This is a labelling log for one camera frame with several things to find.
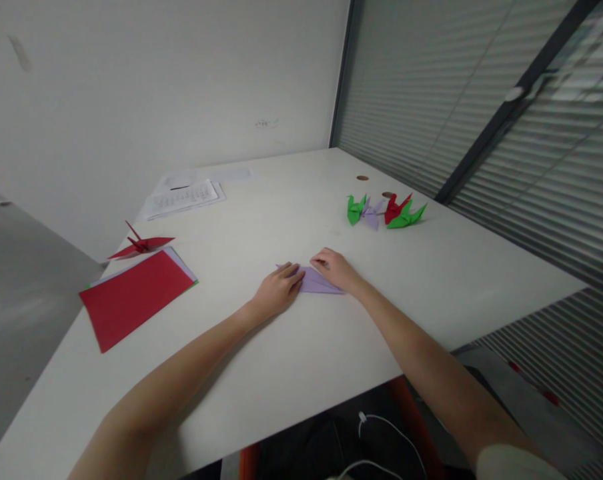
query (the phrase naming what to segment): cable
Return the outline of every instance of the cable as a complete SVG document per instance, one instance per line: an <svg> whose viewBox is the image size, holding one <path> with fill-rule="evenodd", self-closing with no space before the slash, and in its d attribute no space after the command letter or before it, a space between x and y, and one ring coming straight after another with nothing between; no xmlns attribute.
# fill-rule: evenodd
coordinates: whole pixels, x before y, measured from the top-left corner
<svg viewBox="0 0 603 480"><path fill-rule="evenodd" d="M405 435L404 435L404 434L403 434L403 433L402 433L402 432L401 432L401 431L400 431L400 430L399 430L399 429L398 429L398 428L397 428L395 425L393 425L391 422L389 422L389 421L388 421L388 420L386 420L385 418L383 418L383 417L379 417L379 416L377 416L377 415L366 415L366 414L364 414L364 412L360 412L360 413L359 413L359 415L360 415L360 426L357 428L357 436L358 436L359 438L362 438L362 424L366 423L366 421L367 421L369 418L374 418L374 419L377 419L377 420L382 420L382 421L385 421L385 422L386 422L388 425L390 425L391 427L393 427L393 428L394 428L394 429L397 431L397 433L399 433L399 434L400 434L402 437L404 437L404 439L405 439L405 440L406 440L408 443L410 443L410 446L411 446L411 447L413 447L413 450L414 450L414 451L415 451L415 453L417 454L417 458L418 458L418 459L419 459L419 461L420 461L420 465L422 466L422 471L424 472L424 478L425 478L425 479L427 479L427 478L428 478L428 476L426 475L426 468L424 467L424 463L422 462L422 458L420 457L420 452L417 450L417 447L415 447L415 445L414 445L414 444L413 444L413 443L410 441L410 439L409 439L408 437L406 437L406 436L405 436Z"/></svg>
<svg viewBox="0 0 603 480"><path fill-rule="evenodd" d="M400 476L399 476L397 473L391 472L390 470L387 470L387 469L385 469L384 467L382 467L382 466L378 465L377 463L372 462L372 461L370 461L370 460L359 460L359 461L356 461L355 463L351 463L350 465L348 465L348 466L347 466L347 467L344 469L344 471L342 472L342 474L341 474L339 477L337 477L337 480L342 480L342 479L344 478L344 475L345 475L346 473L348 473L348 471L349 471L349 470L351 470L351 469L353 469L353 468L355 468L355 467L359 467L360 465L363 465L363 464L365 464L365 463L367 463L368 465L373 465L374 467L377 467L379 470L385 471L385 472L386 472L388 475L392 475L392 476L393 476L393 477L395 477L396 479L399 479L399 480L404 480L404 479L403 479L403 478L401 478L401 477L400 477Z"/></svg>

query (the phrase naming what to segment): gray floor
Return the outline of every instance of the gray floor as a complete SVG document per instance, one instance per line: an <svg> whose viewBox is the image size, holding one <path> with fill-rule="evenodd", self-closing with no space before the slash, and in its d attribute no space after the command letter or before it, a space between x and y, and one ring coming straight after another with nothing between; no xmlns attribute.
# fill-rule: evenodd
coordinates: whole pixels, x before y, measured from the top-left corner
<svg viewBox="0 0 603 480"><path fill-rule="evenodd" d="M101 267L15 205L0 206L0 439Z"/></svg>

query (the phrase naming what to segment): person's left hand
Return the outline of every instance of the person's left hand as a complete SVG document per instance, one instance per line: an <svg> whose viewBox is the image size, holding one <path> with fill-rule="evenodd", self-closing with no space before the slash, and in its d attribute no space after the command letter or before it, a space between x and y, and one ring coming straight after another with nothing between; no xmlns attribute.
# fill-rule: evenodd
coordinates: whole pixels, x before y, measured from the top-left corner
<svg viewBox="0 0 603 480"><path fill-rule="evenodd" d="M305 271L295 273L298 268L299 263L291 265L287 262L261 282L257 293L247 304L259 323L283 312L293 303L306 273Z"/></svg>

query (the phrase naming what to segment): purple origami paper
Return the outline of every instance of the purple origami paper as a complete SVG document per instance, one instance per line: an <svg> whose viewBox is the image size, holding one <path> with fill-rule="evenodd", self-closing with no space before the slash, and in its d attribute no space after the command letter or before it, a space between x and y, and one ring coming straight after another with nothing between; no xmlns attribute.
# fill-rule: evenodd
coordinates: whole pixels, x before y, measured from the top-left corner
<svg viewBox="0 0 603 480"><path fill-rule="evenodd" d="M306 274L301 280L300 292L306 293L344 293L343 290L338 289L335 285L330 283L322 274L315 270L313 267L299 267L297 271L305 271Z"/></svg>
<svg viewBox="0 0 603 480"><path fill-rule="evenodd" d="M373 230L377 230L380 226L380 220L377 218L377 212L382 208L385 200L380 200L377 205L374 207L370 207L368 203L370 202L370 198L366 199L366 203L364 203L364 209L362 210L362 217L366 220L366 223Z"/></svg>

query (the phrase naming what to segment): window blinds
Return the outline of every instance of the window blinds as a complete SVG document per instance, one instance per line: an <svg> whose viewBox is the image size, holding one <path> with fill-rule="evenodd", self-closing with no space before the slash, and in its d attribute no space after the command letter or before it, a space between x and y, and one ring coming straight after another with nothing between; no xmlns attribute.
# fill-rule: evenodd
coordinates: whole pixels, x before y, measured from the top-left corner
<svg viewBox="0 0 603 480"><path fill-rule="evenodd" d="M573 3L356 2L332 146L434 197Z"/></svg>
<svg viewBox="0 0 603 480"><path fill-rule="evenodd" d="M603 3L450 207L590 284L479 340L560 398L603 451ZM603 461L575 479L603 479Z"/></svg>

